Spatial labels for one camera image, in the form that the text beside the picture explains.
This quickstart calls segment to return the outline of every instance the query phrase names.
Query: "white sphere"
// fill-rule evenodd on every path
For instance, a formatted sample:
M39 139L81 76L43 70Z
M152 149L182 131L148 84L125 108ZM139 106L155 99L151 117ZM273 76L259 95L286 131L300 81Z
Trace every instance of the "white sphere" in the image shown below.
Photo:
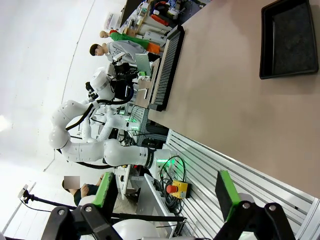
M70 139L70 133L65 129L55 126L49 134L49 144L54 149L63 148Z
M112 225L123 240L137 240L145 238L159 238L157 228L149 221L127 219Z

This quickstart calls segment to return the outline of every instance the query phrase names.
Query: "black hair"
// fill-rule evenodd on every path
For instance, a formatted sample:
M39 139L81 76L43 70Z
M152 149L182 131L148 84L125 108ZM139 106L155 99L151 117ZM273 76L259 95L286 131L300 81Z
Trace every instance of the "black hair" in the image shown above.
M69 190L69 189L65 189L65 180L62 181L62 187L63 187L64 190L66 190L67 192L70 193L70 190Z
M95 56L96 55L96 49L98 48L98 46L100 46L99 44L92 44L92 46L90 47L90 50L89 50L89 52L90 52L90 54L92 55L92 56Z

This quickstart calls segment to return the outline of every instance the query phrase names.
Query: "black plastic bin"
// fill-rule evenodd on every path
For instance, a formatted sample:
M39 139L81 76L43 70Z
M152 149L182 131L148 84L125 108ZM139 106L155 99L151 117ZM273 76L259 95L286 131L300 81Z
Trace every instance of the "black plastic bin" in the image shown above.
M312 74L319 70L308 0L279 0L261 10L260 78Z

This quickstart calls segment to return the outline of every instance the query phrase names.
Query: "hand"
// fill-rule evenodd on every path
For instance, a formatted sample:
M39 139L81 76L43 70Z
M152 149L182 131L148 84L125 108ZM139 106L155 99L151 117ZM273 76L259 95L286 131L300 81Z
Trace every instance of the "hand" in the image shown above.
M89 187L87 186L87 184L84 184L81 189L81 198L87 196L88 192L89 192Z

